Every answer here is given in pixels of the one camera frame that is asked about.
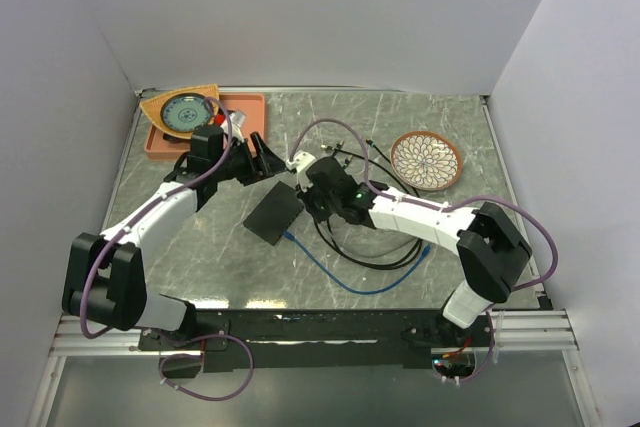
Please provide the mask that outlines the blue patterned round plate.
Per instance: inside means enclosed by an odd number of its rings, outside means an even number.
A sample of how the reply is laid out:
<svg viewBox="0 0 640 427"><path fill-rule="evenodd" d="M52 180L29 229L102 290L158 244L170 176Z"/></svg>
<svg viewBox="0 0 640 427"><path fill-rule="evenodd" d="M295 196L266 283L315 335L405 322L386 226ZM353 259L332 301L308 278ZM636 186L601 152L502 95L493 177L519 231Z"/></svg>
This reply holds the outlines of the blue patterned round plate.
<svg viewBox="0 0 640 427"><path fill-rule="evenodd" d="M213 110L203 95L182 93L168 99L160 114L167 128L179 133L189 133L208 124L213 117Z"/></svg>

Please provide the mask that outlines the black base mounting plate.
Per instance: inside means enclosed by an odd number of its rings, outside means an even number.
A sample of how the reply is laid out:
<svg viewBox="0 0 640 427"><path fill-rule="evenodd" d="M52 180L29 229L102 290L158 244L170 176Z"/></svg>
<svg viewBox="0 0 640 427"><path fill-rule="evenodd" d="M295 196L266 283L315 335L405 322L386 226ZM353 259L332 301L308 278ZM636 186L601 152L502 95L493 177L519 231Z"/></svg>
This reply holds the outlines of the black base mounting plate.
<svg viewBox="0 0 640 427"><path fill-rule="evenodd" d="M203 360L207 373L241 367L323 368L400 366L429 369L441 349L457 354L486 348L500 319L480 315L468 328L438 309L192 310L186 329L145 328L138 347Z"/></svg>

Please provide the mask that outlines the salmon pink tray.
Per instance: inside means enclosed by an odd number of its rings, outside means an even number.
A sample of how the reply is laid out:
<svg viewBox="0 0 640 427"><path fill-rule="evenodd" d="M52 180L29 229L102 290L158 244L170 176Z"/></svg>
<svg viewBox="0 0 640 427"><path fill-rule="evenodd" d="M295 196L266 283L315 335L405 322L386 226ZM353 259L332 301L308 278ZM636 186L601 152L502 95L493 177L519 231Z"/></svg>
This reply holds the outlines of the salmon pink tray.
<svg viewBox="0 0 640 427"><path fill-rule="evenodd" d="M245 138L257 132L266 140L267 106L265 96L259 93L221 93L220 100L228 110L246 115L241 131ZM149 128L144 142L144 152L151 161L175 161L189 150L188 140L170 141L155 126Z"/></svg>

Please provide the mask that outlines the flower patterned brown bowl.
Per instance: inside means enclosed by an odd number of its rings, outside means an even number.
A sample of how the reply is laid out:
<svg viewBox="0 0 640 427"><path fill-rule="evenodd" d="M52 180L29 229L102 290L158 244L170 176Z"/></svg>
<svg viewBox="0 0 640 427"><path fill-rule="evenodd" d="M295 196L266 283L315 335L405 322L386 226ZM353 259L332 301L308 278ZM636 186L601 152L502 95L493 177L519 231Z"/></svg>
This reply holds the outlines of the flower patterned brown bowl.
<svg viewBox="0 0 640 427"><path fill-rule="evenodd" d="M424 191L450 187L459 179L463 165L455 146L429 131L413 131L399 137L391 147L390 162L402 180Z"/></svg>

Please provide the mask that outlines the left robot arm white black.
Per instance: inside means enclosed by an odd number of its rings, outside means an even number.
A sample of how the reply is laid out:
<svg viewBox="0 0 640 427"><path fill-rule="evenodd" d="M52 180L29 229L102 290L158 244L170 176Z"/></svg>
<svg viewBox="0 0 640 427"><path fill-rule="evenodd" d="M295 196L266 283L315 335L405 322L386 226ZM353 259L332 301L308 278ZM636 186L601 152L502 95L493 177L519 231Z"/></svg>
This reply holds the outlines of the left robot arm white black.
<svg viewBox="0 0 640 427"><path fill-rule="evenodd" d="M71 245L62 296L65 313L80 320L82 334L132 328L162 330L174 348L190 347L198 336L195 306L153 292L145 266L183 223L217 192L220 183L243 186L284 172L286 163L258 133L239 140L227 126L205 126L192 135L190 149L157 191L119 224L100 234L82 233Z"/></svg>

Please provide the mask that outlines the aluminium rail frame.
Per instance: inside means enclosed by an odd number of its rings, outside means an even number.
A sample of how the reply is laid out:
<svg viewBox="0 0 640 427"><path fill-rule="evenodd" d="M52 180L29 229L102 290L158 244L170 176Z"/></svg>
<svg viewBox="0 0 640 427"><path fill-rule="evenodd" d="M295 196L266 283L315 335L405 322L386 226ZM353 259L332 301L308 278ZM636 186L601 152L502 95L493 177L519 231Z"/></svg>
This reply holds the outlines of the aluminium rail frame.
<svg viewBox="0 0 640 427"><path fill-rule="evenodd" d="M287 147L286 135L295 137L295 129L286 129L275 115L279 111L291 111L296 105L302 106L309 115L324 111L336 113L337 107L328 104L328 97L334 96L338 105L363 112L374 95L374 90L356 87L223 87L222 96L250 97L263 95L267 114L266 129L270 139L276 139ZM489 114L488 98L485 95L430 95L382 90L379 93L381 106L402 110L406 121L415 121L451 140L463 153L466 161L464 169L472 171L472 176L464 176L460 182L465 195L473 187L492 188L515 197L512 183L500 151L495 129ZM541 381L540 392L517 396L515 379L509 377L500 382L503 397L501 409L514 407L524 413L528 407L565 407L575 421L582 425L597 426L599 414L583 372L578 355L578 343L570 325L568 314L552 308L545 288L533 287L518 295L507 306L500 306L492 313L490 320L484 320L483 328L492 327L495 333L493 355L516 353L520 356L558 352L562 355L563 373L566 377L559 394L543 400L542 394L549 390L549 382ZM70 371L75 360L125 359L158 360L165 351L153 348L142 351L139 348L140 334L135 331L112 331L96 341L85 339L76 320L63 316L59 322L45 373L27 421L30 426L51 424L54 411L60 401L62 379ZM339 360L345 366L355 363L350 354L368 347L380 348L374 339L258 339L247 342L254 355L258 369L310 369L334 368Z"/></svg>

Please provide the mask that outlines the black network switch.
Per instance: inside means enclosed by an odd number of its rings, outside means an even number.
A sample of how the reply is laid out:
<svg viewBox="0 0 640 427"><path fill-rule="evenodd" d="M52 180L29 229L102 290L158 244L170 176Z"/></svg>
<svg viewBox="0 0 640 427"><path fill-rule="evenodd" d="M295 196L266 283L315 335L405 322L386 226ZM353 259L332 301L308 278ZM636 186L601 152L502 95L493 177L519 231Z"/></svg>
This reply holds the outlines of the black network switch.
<svg viewBox="0 0 640 427"><path fill-rule="evenodd" d="M294 188L278 181L243 221L243 226L275 246L303 210Z"/></svg>

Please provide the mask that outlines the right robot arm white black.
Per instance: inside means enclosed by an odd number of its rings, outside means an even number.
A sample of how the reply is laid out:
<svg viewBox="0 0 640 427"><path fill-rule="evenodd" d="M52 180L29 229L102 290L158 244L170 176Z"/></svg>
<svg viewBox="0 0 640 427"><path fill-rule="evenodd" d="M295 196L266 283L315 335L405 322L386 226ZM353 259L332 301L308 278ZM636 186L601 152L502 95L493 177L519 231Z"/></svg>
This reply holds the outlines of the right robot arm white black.
<svg viewBox="0 0 640 427"><path fill-rule="evenodd" d="M437 321L438 336L448 345L463 343L478 316L508 300L531 258L528 242L494 202L449 210L382 183L358 183L336 159L306 152L286 167L295 173L299 198L316 222L336 215L351 225L399 232L458 256L464 280Z"/></svg>

